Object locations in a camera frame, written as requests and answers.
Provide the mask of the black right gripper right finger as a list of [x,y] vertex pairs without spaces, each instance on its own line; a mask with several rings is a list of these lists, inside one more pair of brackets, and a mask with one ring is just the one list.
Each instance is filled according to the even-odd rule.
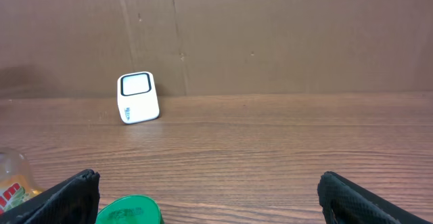
[[327,224],[431,224],[335,172],[321,176],[317,193]]

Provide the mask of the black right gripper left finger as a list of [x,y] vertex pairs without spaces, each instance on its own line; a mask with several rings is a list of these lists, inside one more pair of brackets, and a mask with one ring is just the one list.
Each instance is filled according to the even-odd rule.
[[1,224],[94,224],[99,206],[99,173],[86,169],[6,211]]

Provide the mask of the green lidded jar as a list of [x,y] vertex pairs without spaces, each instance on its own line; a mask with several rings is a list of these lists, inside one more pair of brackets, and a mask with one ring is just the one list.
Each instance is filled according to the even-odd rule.
[[103,208],[96,224],[164,224],[161,210],[150,197],[130,195]]

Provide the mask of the silver capped yellow drink bottle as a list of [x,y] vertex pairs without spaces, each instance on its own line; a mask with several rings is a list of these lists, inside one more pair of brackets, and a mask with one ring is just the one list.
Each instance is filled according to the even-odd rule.
[[1,214],[44,192],[32,175],[25,155],[1,148]]

